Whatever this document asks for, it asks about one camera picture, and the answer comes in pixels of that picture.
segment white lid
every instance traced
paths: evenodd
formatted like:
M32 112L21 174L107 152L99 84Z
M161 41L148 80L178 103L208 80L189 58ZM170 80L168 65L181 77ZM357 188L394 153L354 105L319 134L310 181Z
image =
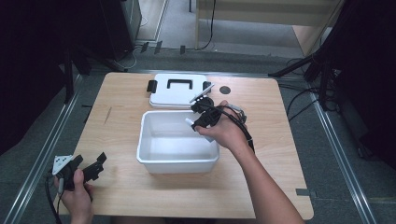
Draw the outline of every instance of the white lid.
M203 75L157 74L155 93L151 93L149 103L156 108L189 108L190 100L203 91Z

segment gray floor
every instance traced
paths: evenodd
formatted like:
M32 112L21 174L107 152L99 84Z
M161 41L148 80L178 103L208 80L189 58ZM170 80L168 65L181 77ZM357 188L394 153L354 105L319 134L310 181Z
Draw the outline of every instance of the gray floor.
M169 1L169 7L179 10L180 15L191 15L188 14L190 13L188 12L188 1L171 0ZM163 41L163 47L176 49L183 43L187 47L192 47L190 46L192 43L191 39L185 36L186 33L190 32L185 29L178 29L179 33L177 30L170 31L171 28L169 27L175 26L175 23L170 21L175 19L174 17L177 13L170 13L170 8L166 10L163 26L158 37L159 40ZM257 48L253 48L257 49L255 52L252 52L253 50L234 51L237 47L229 49L230 46L239 45L240 43L254 43L254 39L259 39L254 34L246 35L244 37L246 39L243 41L241 41L242 36L239 36L233 40L234 42L240 41L238 42L239 44L225 44L224 46L229 47L223 48L221 47L222 37L219 34L229 35L230 33L218 32L215 29L214 45L212 44L212 47L214 47L205 52L187 51L185 54L180 55L177 50L172 49L162 49L159 54L154 54L153 49L148 49L145 53L139 53L137 50L134 53L135 56L131 53L119 63L124 66L132 66L134 64L133 67L128 69L129 72L145 70L155 73L156 70L171 70L197 71L197 73L221 72L225 75L239 73L240 76L265 77L265 74L285 67L290 58L302 57L301 52L300 54L297 53L298 50L296 48L298 46L296 46L295 36L287 31L290 27L277 27L279 28L279 33L273 35L278 36L278 38L283 36L282 38L284 38L285 42L283 44L274 44L271 41L261 43ZM91 75L82 78L81 91L76 105L60 134L53 152L49 156L50 158L53 158L55 154L66 155L74 152L84 128L84 120L90 111L89 108L82 107L82 105L93 105L105 75L110 72L109 69L99 63L92 62L92 67ZM301 75L287 75L280 78L278 82L301 88L306 87ZM281 88L281 93L286 107L298 91ZM2 211L0 220L6 219L7 213L20 191L20 187L34 166L35 160L45 145L50 130L64 106L63 100L64 91L61 91L41 116L37 118L22 141L0 157L0 210ZM310 101L311 98L308 93L299 97L293 104L290 115L297 113ZM333 127L370 202L377 223L395 223L396 171L390 169L382 161L365 161L360 158L342 117L337 113L329 113L329 116L332 118ZM360 214L334 157L315 108L313 106L309 107L304 113L290 122L290 127L303 167L306 184L317 195L311 197L315 216L307 223L361 223ZM51 161L48 161L45 171L50 167ZM32 198L26 204L24 213L20 217L20 223L54 222L45 198L43 184L44 181L41 178L32 192ZM63 218L64 223L67 223L67 217ZM204 220L187 219L184 221L185 223L204 223ZM108 217L95 218L95 223L108 222Z

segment black handle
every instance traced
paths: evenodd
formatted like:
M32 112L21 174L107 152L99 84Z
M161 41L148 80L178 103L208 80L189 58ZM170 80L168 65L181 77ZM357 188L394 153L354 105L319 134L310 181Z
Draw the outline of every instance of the black handle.
M189 89L192 90L192 81L191 80L186 80L186 79L169 79L168 80L168 85L166 86L167 89L171 88L171 83L188 83L189 84Z

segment table top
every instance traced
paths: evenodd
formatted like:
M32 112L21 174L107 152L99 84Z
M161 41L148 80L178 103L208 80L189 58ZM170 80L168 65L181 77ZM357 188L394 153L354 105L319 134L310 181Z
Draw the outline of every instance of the table top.
M220 148L210 173L153 175L136 159L142 116L149 110L147 85L155 75L106 75L75 155L86 167L105 152L105 170L94 185L95 214L139 217L254 218L248 186L233 154ZM270 78L212 77L215 104L227 100L242 107L256 155L304 219L314 215L301 164L277 82ZM219 88L227 86L229 94ZM61 206L60 213L67 211Z

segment person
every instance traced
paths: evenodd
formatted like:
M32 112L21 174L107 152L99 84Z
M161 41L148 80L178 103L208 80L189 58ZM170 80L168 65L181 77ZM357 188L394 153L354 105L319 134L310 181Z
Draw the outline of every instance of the person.
M237 116L231 109L224 107L224 111ZM233 153L245 175L258 223L304 223L289 198L257 159L242 131L229 118L222 115L215 126L197 126L195 131L214 138ZM62 197L70 212L72 224L92 222L93 209L90 197L84 189L83 179L83 173L77 170L74 176L75 190L66 191Z

